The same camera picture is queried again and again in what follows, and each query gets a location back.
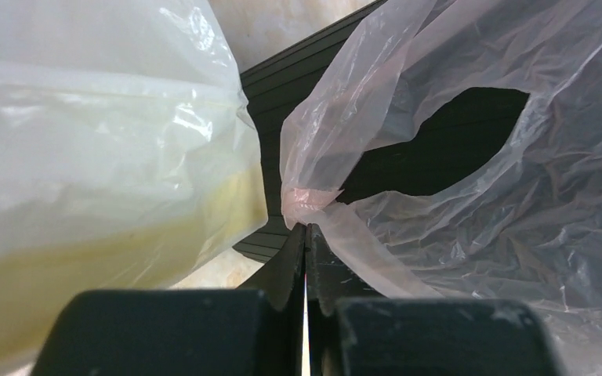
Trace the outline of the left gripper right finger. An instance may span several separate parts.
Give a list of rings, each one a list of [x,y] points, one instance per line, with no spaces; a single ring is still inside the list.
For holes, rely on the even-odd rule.
[[[386,298],[306,228],[312,375],[561,375],[540,318],[500,299]]]

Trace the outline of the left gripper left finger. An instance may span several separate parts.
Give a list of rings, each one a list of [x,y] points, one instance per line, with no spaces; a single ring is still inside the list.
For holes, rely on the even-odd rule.
[[[62,310],[34,375],[299,375],[304,245],[234,289],[91,290]]]

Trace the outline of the pink plastic trash bag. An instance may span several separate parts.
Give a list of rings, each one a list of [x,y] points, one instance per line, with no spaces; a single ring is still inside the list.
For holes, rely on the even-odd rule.
[[[528,99],[504,144],[429,196],[337,197],[369,150],[473,88]],[[281,127],[281,212],[390,297],[518,298],[568,370],[602,375],[602,1],[388,1]]]

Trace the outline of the clear yellow-rimmed trash bag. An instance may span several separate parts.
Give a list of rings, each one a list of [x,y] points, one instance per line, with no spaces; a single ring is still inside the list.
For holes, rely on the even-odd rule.
[[[207,1],[0,1],[0,374],[96,288],[167,287],[267,222]]]

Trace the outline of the black plastic trash bin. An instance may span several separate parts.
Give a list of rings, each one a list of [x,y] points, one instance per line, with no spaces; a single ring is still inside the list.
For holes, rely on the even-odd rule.
[[[259,134],[269,218],[237,243],[244,256],[266,262],[286,241],[279,173],[282,122],[374,9],[375,4],[362,6],[241,74]],[[425,121],[413,140],[367,152],[347,178],[339,202],[349,204],[387,190],[428,196],[457,183],[501,149],[527,98],[512,89],[466,90]]]

